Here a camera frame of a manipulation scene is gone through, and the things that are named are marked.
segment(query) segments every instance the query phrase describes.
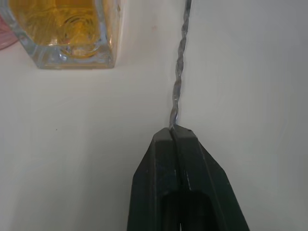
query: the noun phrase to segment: clamp jaw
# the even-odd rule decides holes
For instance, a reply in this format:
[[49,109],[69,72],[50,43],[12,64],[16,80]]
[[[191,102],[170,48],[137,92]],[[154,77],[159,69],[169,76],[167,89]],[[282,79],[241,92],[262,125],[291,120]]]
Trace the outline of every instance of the clamp jaw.
[[156,133],[131,189],[127,231],[249,231],[225,171],[195,134]]

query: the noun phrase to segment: glass jar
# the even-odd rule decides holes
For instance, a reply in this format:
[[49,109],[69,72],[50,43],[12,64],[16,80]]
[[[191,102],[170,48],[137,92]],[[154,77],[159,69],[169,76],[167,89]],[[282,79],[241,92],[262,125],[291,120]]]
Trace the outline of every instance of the glass jar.
[[0,16],[0,50],[17,42],[17,38]]
[[0,14],[39,68],[112,68],[120,0],[0,0]]

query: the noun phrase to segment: pink object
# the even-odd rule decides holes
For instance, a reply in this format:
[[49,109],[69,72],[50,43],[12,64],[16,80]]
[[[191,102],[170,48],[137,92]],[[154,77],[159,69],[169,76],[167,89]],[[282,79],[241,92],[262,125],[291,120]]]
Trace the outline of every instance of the pink object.
[[0,16],[0,50],[17,42],[15,34],[5,24],[4,20]]

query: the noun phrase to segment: white surface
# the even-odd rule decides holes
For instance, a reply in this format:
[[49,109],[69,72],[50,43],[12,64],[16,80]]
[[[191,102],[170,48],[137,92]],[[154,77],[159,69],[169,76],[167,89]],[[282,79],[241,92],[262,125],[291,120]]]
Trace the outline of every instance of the white surface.
[[[126,230],[132,175],[168,124],[183,5],[127,1],[113,70],[37,70],[19,44],[0,51],[1,231]],[[180,124],[252,231],[308,227],[307,10],[192,2]]]

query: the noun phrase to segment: silver wire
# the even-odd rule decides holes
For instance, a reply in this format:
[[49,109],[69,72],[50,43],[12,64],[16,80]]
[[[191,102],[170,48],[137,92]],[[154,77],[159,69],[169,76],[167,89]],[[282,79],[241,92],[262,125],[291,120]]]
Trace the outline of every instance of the silver wire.
[[192,0],[186,0],[185,12],[184,12],[184,24],[182,26],[182,39],[180,41],[178,49],[178,60],[176,64],[176,81],[173,87],[172,93],[172,110],[170,114],[169,128],[172,128],[174,125],[178,124],[179,118],[179,100],[181,95],[182,87],[182,73],[184,69],[184,52],[186,47],[187,33],[188,33],[188,24],[189,24],[189,15],[191,11]]

